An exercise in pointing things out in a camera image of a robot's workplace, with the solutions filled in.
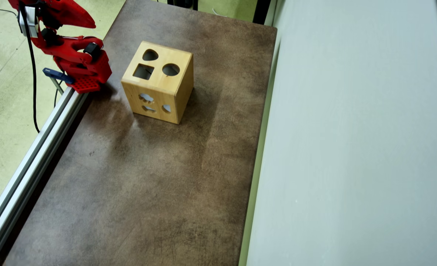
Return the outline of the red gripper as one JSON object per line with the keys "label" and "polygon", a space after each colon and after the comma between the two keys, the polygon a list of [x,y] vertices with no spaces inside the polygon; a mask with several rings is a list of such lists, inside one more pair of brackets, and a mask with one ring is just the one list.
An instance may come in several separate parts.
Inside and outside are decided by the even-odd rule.
{"label": "red gripper", "polygon": [[75,0],[9,0],[11,7],[20,10],[20,5],[35,8],[35,14],[41,16],[48,26],[59,29],[63,25],[83,28],[95,28],[95,20],[89,12]]}

